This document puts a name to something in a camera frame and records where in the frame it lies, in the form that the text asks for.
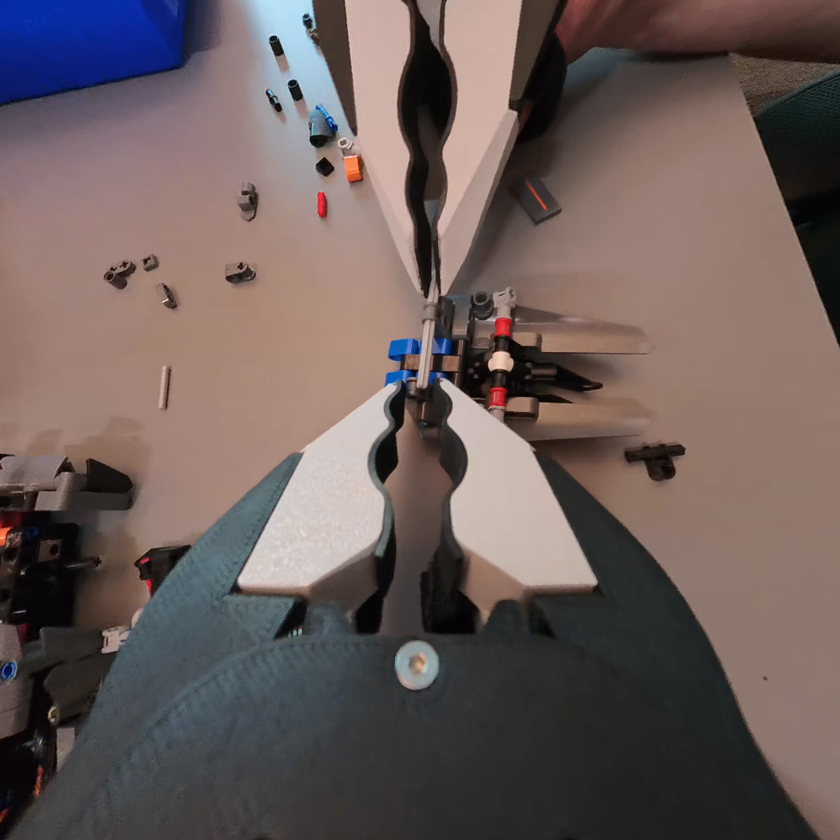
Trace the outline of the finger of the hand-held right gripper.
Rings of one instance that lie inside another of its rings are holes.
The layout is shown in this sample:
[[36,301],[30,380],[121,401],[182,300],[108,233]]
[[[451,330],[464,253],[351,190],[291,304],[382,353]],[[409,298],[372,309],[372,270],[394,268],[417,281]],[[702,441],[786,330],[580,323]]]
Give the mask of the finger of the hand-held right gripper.
[[375,195],[419,294],[433,284],[431,172],[422,127],[428,27],[416,2],[346,2],[356,134]]
[[538,63],[566,2],[443,2],[439,47],[452,89],[433,240],[441,293],[455,285],[499,186]]

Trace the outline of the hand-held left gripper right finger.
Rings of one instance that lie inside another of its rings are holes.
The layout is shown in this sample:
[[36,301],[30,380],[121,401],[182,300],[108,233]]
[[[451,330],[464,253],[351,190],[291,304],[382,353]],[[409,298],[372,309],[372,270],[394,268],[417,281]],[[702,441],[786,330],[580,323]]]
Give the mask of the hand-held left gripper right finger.
[[449,381],[432,397],[451,486],[422,575],[424,629],[467,634],[502,602],[593,593],[595,573],[532,446]]

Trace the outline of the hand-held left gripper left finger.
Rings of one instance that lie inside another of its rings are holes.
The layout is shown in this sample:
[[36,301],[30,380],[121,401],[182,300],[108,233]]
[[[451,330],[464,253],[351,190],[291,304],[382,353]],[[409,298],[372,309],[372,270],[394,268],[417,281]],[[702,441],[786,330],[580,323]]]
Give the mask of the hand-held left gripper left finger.
[[392,499],[403,384],[386,385],[295,458],[237,578],[250,595],[332,603],[358,632],[382,625],[396,566]]

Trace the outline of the grey winged lego assembly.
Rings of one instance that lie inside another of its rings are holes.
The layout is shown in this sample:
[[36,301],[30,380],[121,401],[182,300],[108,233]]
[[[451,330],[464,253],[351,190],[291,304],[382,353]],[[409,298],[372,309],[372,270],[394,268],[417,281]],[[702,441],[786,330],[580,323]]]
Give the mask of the grey winged lego assembly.
[[431,389],[449,382],[530,442],[640,435],[652,414],[633,398],[601,398],[603,385],[570,368],[577,356],[643,355],[640,328],[522,306],[515,290],[439,297],[429,385],[417,390],[420,339],[391,342],[396,368],[420,427],[434,428]]

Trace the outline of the long light grey lego axle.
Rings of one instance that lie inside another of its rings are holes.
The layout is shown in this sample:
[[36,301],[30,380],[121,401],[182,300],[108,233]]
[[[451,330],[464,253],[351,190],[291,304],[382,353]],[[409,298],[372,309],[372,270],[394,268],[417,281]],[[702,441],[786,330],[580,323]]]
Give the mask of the long light grey lego axle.
[[427,298],[423,305],[423,334],[416,377],[416,388],[420,392],[424,392],[428,388],[429,376],[432,371],[438,300],[438,281],[433,279],[430,282]]

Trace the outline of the person's right forearm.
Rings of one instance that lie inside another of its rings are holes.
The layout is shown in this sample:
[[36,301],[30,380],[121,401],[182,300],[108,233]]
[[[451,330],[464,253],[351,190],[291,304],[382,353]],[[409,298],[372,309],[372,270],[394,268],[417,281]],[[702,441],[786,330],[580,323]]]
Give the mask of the person's right forearm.
[[592,48],[837,64],[838,1],[569,1],[568,61]]

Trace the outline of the dark grey orange-striped lego tile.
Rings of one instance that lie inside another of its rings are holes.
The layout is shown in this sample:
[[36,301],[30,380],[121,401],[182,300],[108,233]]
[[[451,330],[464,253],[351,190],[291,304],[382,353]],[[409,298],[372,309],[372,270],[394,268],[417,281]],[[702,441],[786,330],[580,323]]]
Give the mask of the dark grey orange-striped lego tile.
[[512,194],[534,226],[562,214],[562,206],[546,182],[537,175],[524,175],[511,184]]

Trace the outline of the black lego T connector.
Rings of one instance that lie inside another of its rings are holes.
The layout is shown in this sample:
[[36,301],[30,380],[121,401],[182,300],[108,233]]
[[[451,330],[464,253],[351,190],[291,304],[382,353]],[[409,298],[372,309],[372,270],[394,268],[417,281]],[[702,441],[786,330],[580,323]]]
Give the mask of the black lego T connector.
[[624,450],[629,465],[643,465],[647,476],[656,482],[672,480],[676,476],[675,459],[686,454],[686,447],[676,443],[646,444]]

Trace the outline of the large lego vehicle build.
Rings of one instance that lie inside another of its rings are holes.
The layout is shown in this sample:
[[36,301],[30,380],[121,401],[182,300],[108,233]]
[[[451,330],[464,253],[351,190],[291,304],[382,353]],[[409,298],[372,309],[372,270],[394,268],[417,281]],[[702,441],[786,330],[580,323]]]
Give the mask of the large lego vehicle build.
[[75,627],[77,583],[101,560],[67,515],[132,504],[131,478],[96,459],[1,456],[2,838],[55,776],[119,648]]

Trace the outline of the blue plastic bin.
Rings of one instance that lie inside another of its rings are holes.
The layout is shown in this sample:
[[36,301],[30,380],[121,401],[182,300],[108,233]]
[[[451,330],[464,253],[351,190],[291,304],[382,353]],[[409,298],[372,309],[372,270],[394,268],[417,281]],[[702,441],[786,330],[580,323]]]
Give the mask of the blue plastic bin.
[[189,5],[2,1],[1,103],[180,67]]

